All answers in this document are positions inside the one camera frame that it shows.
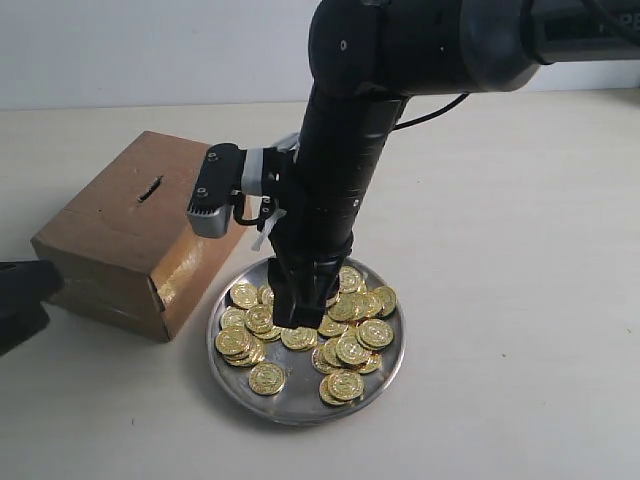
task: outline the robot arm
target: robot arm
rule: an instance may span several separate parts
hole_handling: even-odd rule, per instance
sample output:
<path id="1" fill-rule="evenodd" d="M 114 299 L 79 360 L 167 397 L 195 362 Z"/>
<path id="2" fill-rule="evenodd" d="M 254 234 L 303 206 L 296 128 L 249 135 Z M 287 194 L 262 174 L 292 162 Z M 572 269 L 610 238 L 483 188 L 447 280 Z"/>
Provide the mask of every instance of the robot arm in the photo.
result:
<path id="1" fill-rule="evenodd" d="M 640 29 L 640 0 L 602 4 Z M 274 323 L 315 328 L 411 97 L 513 91 L 541 65 L 633 58 L 640 48 L 610 35 L 580 0 L 323 0 L 311 25 L 314 86 L 297 149 L 213 147 L 191 223 L 199 235 L 219 237 L 233 211 L 241 223 L 272 228 Z M 241 218 L 245 194 L 263 197 L 254 221 Z"/>

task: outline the white wall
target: white wall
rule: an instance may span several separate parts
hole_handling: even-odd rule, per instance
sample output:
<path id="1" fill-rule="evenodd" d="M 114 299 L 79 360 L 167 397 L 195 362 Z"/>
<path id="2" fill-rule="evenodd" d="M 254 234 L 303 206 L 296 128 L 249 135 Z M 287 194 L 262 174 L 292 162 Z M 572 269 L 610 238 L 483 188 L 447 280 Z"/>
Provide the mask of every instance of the white wall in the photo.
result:
<path id="1" fill-rule="evenodd" d="M 318 0 L 0 0 L 0 109 L 306 99 Z M 533 90 L 640 85 L 559 65 Z"/>

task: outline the table surface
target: table surface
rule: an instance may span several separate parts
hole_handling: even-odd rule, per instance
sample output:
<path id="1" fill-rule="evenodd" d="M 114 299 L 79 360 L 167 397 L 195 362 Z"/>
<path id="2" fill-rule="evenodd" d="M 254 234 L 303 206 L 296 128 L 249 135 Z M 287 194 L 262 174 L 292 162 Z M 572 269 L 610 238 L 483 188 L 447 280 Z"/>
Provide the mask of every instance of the table surface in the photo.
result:
<path id="1" fill-rule="evenodd" d="M 408 116 L 447 99 L 414 102 Z M 0 113 L 0 258 L 142 130 L 264 146 L 304 105 Z M 477 95 L 394 134 L 354 257 L 397 288 L 407 354 L 369 408 L 265 423 L 214 384 L 222 286 L 270 254 L 247 233 L 168 345 L 47 307 L 0 359 L 3 479 L 637 479 L 640 92 Z"/>

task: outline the metal plate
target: metal plate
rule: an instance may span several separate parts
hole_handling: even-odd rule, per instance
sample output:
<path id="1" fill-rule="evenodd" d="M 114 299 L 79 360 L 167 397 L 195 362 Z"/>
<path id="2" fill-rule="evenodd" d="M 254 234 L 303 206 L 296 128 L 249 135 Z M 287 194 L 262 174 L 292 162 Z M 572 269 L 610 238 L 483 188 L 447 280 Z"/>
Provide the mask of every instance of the metal plate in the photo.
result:
<path id="1" fill-rule="evenodd" d="M 385 285 L 382 279 L 366 266 L 348 259 L 345 265 L 357 268 L 365 276 L 369 289 Z M 259 287 L 267 283 L 267 260 L 250 267 L 239 275 L 224 290 L 216 302 L 207 328 L 207 351 L 214 378 L 222 388 L 239 404 L 253 413 L 276 423 L 287 425 L 316 425 L 346 417 L 363 409 L 391 384 L 400 369 L 405 349 L 404 318 L 400 303 L 387 319 L 395 332 L 394 342 L 383 351 L 382 367 L 375 373 L 363 375 L 365 393 L 361 400 L 342 407 L 325 405 L 318 394 L 324 375 L 311 365 L 311 352 L 292 352 L 281 341 L 266 344 L 267 358 L 284 368 L 287 381 L 284 389 L 273 397 L 261 397 L 249 388 L 248 368 L 234 368 L 228 365 L 216 350 L 213 339 L 220 331 L 220 317 L 230 306 L 229 289 L 238 282 L 249 282 Z M 319 342 L 326 340 L 320 335 Z"/>

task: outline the pile of gold coins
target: pile of gold coins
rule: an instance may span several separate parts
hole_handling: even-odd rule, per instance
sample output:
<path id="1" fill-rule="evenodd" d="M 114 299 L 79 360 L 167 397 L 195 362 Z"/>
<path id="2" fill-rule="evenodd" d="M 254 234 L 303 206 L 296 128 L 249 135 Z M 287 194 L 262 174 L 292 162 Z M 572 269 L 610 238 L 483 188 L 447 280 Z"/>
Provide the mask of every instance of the pile of gold coins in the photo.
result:
<path id="1" fill-rule="evenodd" d="M 353 267 L 340 270 L 338 294 L 327 302 L 327 314 L 318 330 L 295 330 L 273 324 L 273 291 L 238 283 L 230 292 L 234 306 L 220 318 L 215 346 L 229 365 L 253 367 L 249 386 L 259 395 L 275 395 L 285 385 L 282 367 L 264 362 L 265 343 L 282 341 L 289 350 L 312 350 L 311 363 L 326 375 L 320 383 L 322 401 L 343 406 L 363 398 L 362 375 L 382 366 L 382 350 L 394 340 L 393 328 L 385 322 L 396 309 L 396 294 L 389 287 L 369 291 L 363 275 Z M 318 333 L 327 338 L 318 343 Z"/>

